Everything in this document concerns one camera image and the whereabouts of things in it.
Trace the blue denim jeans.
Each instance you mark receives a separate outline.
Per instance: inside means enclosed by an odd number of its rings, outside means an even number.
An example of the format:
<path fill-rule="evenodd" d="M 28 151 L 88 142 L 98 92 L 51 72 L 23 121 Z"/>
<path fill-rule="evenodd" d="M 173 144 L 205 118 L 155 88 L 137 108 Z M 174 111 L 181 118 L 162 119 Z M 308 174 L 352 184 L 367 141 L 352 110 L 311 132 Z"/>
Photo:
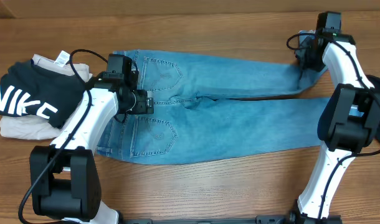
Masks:
<path fill-rule="evenodd" d="M 297 65 L 126 50 L 152 114 L 119 115 L 96 151 L 146 165 L 192 164 L 317 146 L 327 98 L 299 99 L 321 72 Z"/>

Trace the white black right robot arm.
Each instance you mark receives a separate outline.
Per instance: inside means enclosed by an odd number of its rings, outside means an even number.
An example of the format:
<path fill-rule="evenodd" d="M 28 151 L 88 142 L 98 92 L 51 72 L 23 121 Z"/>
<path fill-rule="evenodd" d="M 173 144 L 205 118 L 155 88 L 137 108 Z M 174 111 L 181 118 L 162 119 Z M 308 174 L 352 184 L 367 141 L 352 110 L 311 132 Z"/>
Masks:
<path fill-rule="evenodd" d="M 302 69 L 327 68 L 335 90 L 317 127 L 318 160 L 308 184 L 282 223 L 341 223 L 330 204 L 349 165 L 373 141 L 380 124 L 380 90 L 365 76 L 352 35 L 341 30 L 341 14 L 322 12 L 314 32 L 295 48 Z"/>

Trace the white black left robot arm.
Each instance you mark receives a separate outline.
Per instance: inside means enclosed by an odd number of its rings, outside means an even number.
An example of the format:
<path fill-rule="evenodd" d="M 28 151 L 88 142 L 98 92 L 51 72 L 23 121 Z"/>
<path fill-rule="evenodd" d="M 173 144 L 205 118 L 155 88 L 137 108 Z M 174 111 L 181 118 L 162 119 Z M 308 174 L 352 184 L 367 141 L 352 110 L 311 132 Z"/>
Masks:
<path fill-rule="evenodd" d="M 20 221 L 30 198 L 34 213 L 53 223 L 123 223 L 122 214 L 102 202 L 94 153 L 112 118 L 151 114 L 153 98 L 137 88 L 139 71 L 131 58 L 110 54 L 106 61 L 106 71 L 85 83 L 83 99 L 62 134 L 49 146 L 33 148 Z"/>

